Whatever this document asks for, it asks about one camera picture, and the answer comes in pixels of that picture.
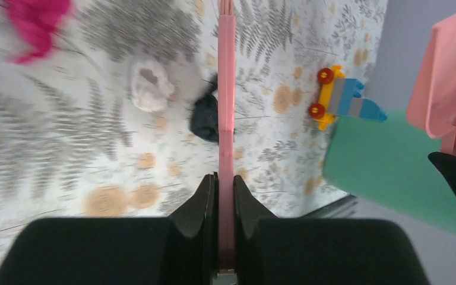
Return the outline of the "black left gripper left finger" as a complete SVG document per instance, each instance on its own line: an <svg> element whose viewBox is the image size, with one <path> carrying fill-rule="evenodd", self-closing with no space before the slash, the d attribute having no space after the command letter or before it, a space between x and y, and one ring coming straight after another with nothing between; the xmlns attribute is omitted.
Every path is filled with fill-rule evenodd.
<svg viewBox="0 0 456 285"><path fill-rule="evenodd" d="M166 217L41 218L20 232L0 284L211 284L219 180Z"/></svg>

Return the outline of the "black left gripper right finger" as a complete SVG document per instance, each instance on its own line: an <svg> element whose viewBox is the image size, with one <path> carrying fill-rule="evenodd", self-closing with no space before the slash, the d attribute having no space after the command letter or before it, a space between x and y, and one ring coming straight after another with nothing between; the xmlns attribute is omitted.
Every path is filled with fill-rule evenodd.
<svg viewBox="0 0 456 285"><path fill-rule="evenodd" d="M391 221L279 218L233 183L239 284L428 284L404 230Z"/></svg>

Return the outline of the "pink dustpan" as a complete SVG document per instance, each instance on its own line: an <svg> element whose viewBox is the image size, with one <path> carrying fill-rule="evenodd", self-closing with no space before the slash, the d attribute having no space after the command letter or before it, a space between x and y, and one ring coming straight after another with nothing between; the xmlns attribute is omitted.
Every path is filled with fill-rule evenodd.
<svg viewBox="0 0 456 285"><path fill-rule="evenodd" d="M456 14L432 27L406 119L456 156Z"/></svg>

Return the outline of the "pink hand brush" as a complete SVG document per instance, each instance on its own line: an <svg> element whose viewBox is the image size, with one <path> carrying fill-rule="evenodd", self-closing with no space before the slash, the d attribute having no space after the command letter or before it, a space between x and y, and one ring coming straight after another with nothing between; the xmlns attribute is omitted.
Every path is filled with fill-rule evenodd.
<svg viewBox="0 0 456 285"><path fill-rule="evenodd" d="M233 143L236 85L236 17L233 1L218 2L218 270L235 270Z"/></svg>

